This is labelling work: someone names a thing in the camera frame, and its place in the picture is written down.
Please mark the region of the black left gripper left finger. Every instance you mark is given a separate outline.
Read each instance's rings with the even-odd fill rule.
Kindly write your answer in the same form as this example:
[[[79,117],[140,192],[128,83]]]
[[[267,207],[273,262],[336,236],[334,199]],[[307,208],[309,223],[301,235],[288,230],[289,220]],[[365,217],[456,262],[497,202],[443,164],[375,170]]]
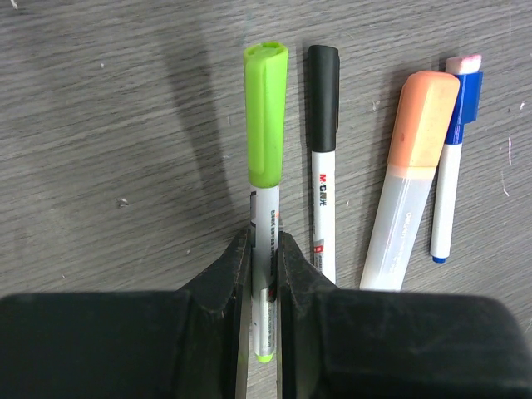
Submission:
[[[245,397],[250,260],[242,230],[175,291],[2,298],[2,397]]]

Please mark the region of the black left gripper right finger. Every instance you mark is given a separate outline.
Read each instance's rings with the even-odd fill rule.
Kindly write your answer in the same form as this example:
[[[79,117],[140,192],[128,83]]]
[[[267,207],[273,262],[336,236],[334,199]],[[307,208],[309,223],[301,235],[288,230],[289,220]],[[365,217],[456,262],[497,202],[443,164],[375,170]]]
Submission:
[[[492,298],[341,289],[278,244],[281,398],[528,398],[531,353]]]

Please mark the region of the white marker with blue end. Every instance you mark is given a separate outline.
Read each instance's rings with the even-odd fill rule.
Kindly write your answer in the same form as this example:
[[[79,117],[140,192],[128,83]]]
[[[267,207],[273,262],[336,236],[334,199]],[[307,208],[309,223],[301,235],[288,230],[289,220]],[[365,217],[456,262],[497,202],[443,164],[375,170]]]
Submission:
[[[443,264],[451,252],[461,151],[462,144],[444,145],[438,165],[430,248],[437,264]]]

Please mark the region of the grey highlighter with orange tip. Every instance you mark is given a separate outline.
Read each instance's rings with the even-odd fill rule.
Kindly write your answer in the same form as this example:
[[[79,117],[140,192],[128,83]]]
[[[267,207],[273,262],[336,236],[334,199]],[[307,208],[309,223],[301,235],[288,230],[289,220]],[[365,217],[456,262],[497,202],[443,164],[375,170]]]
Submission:
[[[360,289],[401,290],[435,173],[387,166]]]

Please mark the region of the white pen with black end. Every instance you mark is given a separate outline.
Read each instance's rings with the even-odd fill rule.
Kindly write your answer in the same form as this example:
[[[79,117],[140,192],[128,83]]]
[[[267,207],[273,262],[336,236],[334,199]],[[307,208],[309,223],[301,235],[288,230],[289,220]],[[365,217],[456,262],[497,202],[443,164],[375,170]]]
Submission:
[[[313,261],[336,283],[335,152],[312,152]]]

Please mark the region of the lime green pen cap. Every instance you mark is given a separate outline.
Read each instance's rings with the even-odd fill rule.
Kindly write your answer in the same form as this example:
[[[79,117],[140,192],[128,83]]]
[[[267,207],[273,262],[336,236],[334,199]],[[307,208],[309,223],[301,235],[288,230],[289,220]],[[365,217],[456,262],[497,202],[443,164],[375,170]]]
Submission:
[[[244,51],[249,182],[271,188],[282,179],[288,49],[262,42]]]

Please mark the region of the white pen with lime end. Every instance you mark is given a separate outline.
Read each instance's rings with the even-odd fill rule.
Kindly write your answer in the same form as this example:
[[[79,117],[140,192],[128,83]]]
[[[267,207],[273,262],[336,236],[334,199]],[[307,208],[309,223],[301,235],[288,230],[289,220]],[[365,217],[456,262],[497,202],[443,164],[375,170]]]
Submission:
[[[275,352],[279,187],[250,191],[252,334],[256,358],[270,362]]]

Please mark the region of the orange highlighter cap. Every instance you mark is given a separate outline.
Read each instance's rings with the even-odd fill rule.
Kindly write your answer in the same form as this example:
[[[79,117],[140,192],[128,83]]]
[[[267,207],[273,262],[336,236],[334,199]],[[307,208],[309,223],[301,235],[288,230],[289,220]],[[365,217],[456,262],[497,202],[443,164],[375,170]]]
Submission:
[[[388,163],[434,168],[441,156],[460,81],[439,71],[411,74],[401,89]]]

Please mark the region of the blue marker cap with eraser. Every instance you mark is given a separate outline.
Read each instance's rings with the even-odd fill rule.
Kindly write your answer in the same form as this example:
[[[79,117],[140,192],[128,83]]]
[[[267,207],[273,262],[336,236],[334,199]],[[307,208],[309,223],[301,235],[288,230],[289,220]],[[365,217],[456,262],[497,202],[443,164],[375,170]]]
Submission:
[[[480,70],[481,61],[481,54],[446,59],[445,72],[455,76],[460,82],[460,89],[445,138],[446,145],[461,144],[465,125],[477,119],[484,76]]]

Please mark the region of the black pen cap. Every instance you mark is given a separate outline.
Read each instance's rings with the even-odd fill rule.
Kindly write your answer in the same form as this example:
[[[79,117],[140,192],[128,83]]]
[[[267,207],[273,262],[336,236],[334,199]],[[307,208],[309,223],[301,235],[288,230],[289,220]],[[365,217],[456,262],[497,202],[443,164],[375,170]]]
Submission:
[[[308,48],[311,151],[336,150],[339,117],[340,57],[336,47]]]

